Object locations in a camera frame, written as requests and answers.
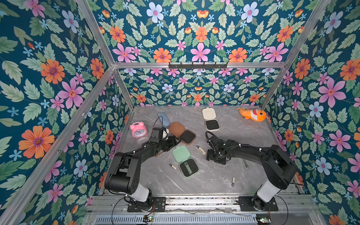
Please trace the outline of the green large nail clipper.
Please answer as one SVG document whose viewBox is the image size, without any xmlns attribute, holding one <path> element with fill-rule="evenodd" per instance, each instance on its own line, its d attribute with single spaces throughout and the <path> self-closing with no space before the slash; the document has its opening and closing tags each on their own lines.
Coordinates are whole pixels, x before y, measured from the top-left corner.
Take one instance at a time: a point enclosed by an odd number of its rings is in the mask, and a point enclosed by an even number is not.
<svg viewBox="0 0 360 225">
<path fill-rule="evenodd" d="M 190 165 L 188 163 L 184 163 L 184 166 L 185 166 L 187 172 L 189 173 L 189 175 L 192 175 L 193 171 L 192 171 Z"/>
</svg>

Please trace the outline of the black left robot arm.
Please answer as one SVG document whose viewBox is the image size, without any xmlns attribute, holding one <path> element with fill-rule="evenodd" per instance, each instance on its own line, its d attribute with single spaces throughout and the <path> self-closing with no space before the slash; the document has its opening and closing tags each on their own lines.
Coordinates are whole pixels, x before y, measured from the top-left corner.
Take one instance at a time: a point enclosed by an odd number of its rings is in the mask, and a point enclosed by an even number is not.
<svg viewBox="0 0 360 225">
<path fill-rule="evenodd" d="M 105 189 L 113 193 L 134 194 L 140 186 L 141 164 L 160 152 L 171 150 L 181 142 L 173 135 L 167 134 L 163 137 L 165 132 L 164 128 L 156 127 L 152 130 L 149 140 L 140 148 L 126 153 L 116 153 L 105 179 Z"/>
</svg>

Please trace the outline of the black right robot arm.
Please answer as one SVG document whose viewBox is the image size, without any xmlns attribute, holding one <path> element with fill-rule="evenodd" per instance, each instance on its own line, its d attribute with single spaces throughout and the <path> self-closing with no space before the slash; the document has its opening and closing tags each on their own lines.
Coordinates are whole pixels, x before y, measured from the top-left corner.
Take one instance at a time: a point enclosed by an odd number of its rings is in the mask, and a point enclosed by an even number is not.
<svg viewBox="0 0 360 225">
<path fill-rule="evenodd" d="M 225 165 L 233 158 L 249 160 L 261 165 L 267 176 L 265 182 L 252 197 L 249 206 L 259 211 L 269 205 L 273 197 L 285 190 L 298 172 L 298 167 L 278 145 L 256 147 L 235 140 L 222 140 L 210 131 L 205 132 L 210 146 L 206 160 Z"/>
</svg>

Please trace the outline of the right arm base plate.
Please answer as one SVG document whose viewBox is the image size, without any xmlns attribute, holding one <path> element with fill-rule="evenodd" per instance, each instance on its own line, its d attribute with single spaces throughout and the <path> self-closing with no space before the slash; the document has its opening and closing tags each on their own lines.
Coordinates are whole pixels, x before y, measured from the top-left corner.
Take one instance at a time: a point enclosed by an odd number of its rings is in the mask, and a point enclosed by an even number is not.
<svg viewBox="0 0 360 225">
<path fill-rule="evenodd" d="M 236 202 L 242 212 L 278 212 L 278 205 L 274 197 L 269 202 L 264 202 L 258 197 L 240 196 Z"/>
</svg>

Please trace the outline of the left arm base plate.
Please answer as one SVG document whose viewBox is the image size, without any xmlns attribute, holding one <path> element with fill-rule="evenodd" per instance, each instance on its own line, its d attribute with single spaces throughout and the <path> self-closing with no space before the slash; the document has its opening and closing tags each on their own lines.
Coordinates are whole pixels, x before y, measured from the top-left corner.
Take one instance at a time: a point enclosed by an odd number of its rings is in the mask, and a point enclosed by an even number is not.
<svg viewBox="0 0 360 225">
<path fill-rule="evenodd" d="M 127 212 L 165 212 L 166 201 L 165 197 L 150 197 L 145 202 L 129 200 Z"/>
</svg>

